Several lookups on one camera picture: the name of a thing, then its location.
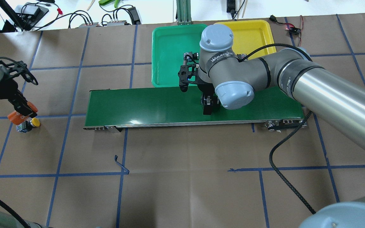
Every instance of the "yellow tray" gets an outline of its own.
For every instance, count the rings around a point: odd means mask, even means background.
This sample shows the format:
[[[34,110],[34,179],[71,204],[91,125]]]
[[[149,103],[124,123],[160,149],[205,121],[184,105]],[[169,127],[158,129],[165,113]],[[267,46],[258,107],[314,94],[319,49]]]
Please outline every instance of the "yellow tray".
[[[268,22],[264,20],[217,22],[224,24],[233,31],[232,49],[237,54],[249,54],[266,44],[274,43]],[[257,58],[275,53],[275,47],[263,49],[250,58]]]

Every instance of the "green conveyor surface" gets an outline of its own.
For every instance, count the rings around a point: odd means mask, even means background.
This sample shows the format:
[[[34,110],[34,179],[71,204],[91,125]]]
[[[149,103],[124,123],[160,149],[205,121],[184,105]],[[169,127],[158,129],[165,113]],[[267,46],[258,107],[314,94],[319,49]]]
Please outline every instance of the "green conveyor surface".
[[[301,105],[278,87],[256,92],[254,100],[240,109],[220,107],[210,116],[202,115],[200,100],[197,87],[185,93],[178,87],[90,91],[84,129],[259,123],[304,117]]]

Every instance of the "blue tape scrap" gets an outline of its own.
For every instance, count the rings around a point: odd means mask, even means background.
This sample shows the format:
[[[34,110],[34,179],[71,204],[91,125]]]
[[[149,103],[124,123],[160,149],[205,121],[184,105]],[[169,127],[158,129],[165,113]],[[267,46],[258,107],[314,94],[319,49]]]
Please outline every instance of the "blue tape scrap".
[[[116,162],[116,164],[118,164],[120,166],[120,168],[123,171],[126,172],[126,174],[129,174],[129,170],[124,165],[122,165],[121,163],[118,162],[118,156],[117,155],[115,155],[115,162]]]

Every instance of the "green tray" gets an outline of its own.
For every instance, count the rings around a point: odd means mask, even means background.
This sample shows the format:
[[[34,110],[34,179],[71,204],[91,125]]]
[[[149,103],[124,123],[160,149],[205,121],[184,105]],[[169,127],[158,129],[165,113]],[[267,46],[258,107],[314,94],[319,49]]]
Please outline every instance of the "green tray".
[[[178,86],[178,71],[184,52],[200,52],[205,24],[159,27],[152,34],[152,84]]]
[[[159,127],[227,123],[260,123],[267,120],[300,120],[301,105],[287,96],[277,99],[278,87],[255,93],[254,100],[237,110],[220,107],[202,115],[201,91],[178,87],[90,91],[86,130],[97,127]]]

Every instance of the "yellow cap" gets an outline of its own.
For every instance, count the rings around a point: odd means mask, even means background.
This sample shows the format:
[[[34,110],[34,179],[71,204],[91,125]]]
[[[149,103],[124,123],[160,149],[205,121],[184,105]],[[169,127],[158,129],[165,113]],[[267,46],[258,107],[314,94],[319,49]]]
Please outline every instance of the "yellow cap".
[[[40,121],[37,118],[32,118],[32,120],[30,121],[30,124],[34,127],[39,127]]]

